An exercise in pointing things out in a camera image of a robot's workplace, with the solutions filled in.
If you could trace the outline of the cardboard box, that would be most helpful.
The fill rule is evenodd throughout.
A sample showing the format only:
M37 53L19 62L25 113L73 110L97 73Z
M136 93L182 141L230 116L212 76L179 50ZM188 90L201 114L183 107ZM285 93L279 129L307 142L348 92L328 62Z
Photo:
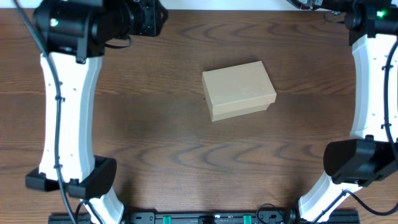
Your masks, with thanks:
M265 111L277 93L261 61L202 73L212 121Z

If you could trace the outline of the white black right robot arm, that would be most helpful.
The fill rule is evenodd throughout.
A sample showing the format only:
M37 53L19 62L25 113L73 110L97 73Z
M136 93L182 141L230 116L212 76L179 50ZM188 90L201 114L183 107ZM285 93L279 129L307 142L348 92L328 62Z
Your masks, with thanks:
M327 145L316 184L284 223L354 223L338 211L348 197L397 171L397 2L289 0L301 10L343 13L356 71L349 139Z

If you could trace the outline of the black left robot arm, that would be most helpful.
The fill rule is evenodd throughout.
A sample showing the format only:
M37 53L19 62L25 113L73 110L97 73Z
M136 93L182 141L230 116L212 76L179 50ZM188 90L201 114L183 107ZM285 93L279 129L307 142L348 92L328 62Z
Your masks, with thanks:
M110 40L156 37L167 18L159 0L42 1L35 9L28 28L41 50L45 143L28 188L79 199L92 223L126 219L113 189L116 161L93 152L96 83Z

